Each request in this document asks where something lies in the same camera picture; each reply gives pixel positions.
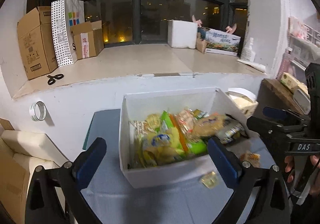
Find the person's right hand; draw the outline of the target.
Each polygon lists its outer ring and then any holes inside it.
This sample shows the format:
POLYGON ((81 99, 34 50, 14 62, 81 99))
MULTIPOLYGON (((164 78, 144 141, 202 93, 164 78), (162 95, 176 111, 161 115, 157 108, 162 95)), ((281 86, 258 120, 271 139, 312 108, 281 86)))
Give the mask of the person's right hand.
MULTIPOLYGON (((319 155, 310 156, 310 161, 312 165, 315 166, 317 163, 319 163, 319 155)), ((287 156, 284 162, 286 163, 285 172, 290 173, 289 177, 287 178, 287 182, 290 183, 294 179, 294 174, 292 172, 292 169, 294 166, 293 156, 287 156)), ((310 188, 309 194, 311 196, 317 197, 319 196, 319 192, 320 192, 320 175, 318 173, 317 177, 315 178, 314 184, 310 188)))

